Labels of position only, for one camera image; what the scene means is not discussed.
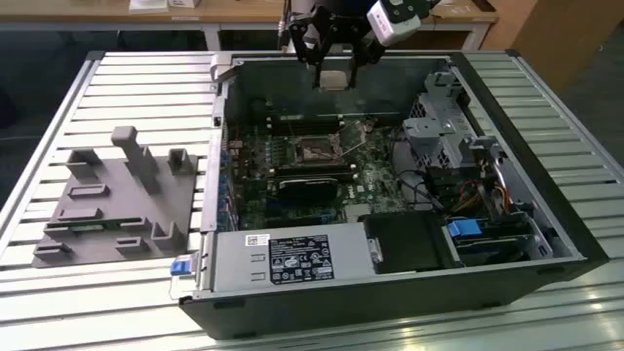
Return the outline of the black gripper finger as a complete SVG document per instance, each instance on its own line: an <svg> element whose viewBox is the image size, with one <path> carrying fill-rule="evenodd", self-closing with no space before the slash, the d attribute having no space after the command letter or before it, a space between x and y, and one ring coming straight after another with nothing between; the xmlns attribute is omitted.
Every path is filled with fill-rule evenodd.
<svg viewBox="0 0 624 351"><path fill-rule="evenodd" d="M355 88L357 82L357 70L376 64L385 52L385 47L379 43L376 34L369 25L352 25L348 34L352 46L351 75L348 87Z"/></svg>
<svg viewBox="0 0 624 351"><path fill-rule="evenodd" d="M328 23L328 11L324 7L311 7L309 12L291 12L288 14L288 32L300 62L313 67L313 87L320 87L321 65L325 57L323 32L316 25Z"/></svg>

